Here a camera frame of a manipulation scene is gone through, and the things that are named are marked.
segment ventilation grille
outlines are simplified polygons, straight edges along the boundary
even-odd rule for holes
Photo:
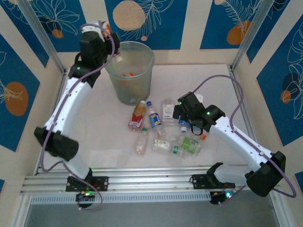
[[[37,195],[33,196],[31,204],[72,204],[75,195]],[[210,201],[209,192],[184,192],[184,193],[136,193],[136,194],[103,194],[104,203],[129,203],[129,202],[178,202],[178,201]],[[99,203],[99,196],[81,203]]]

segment metal pole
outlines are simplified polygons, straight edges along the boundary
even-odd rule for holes
[[[248,29],[246,35],[244,36],[243,41],[240,44],[240,47],[236,54],[236,57],[232,62],[231,68],[233,72],[237,69],[243,56],[246,54],[258,30],[260,29],[265,17],[267,16],[267,13],[269,12],[270,8],[275,2],[275,0],[260,0],[260,1],[262,1],[260,8],[256,12],[255,17],[251,22],[250,28]]]
[[[51,40],[49,39],[47,33],[45,32],[42,24],[40,23],[30,3],[27,0],[16,0],[16,2],[18,4],[19,9],[23,13],[25,19],[27,20],[28,24],[30,25],[35,35],[37,36],[39,42],[45,49],[46,53],[53,60],[58,70],[63,74],[64,67],[59,59],[59,56],[57,55],[57,51],[55,50]]]

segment white floor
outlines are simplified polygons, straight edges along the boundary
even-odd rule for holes
[[[170,97],[179,97],[194,90],[204,79],[215,74],[229,75],[226,65],[170,65],[155,66],[152,72],[151,94],[148,98],[160,110],[160,102]],[[198,93],[204,96],[207,107],[214,104],[230,116],[238,104],[232,82],[227,78],[215,78],[203,85]],[[127,127],[133,106],[119,102],[110,78],[102,71],[94,85],[93,93],[83,103],[74,122],[71,138],[79,144],[79,152],[89,167],[179,167],[205,166],[216,162],[226,164],[245,164],[225,143],[208,134],[202,142],[198,156],[177,157],[151,151],[153,133],[150,131],[148,150],[144,156],[133,152],[137,133]],[[240,111],[234,124],[245,133],[246,128]],[[178,135],[179,127],[165,127],[166,138]],[[56,161],[46,154],[45,165],[50,167]]]

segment green label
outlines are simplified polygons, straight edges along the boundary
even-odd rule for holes
[[[174,149],[172,150],[172,153],[177,154],[179,147],[178,146],[174,146]]]
[[[190,153],[194,153],[197,150],[198,142],[195,140],[192,140],[188,137],[185,137],[182,142],[181,147],[188,150],[188,152],[190,152]]]

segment transparent bucket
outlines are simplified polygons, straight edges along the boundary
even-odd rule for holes
[[[113,58],[105,69],[120,102],[137,105],[150,95],[154,53],[139,42],[121,42],[119,52],[122,60]]]

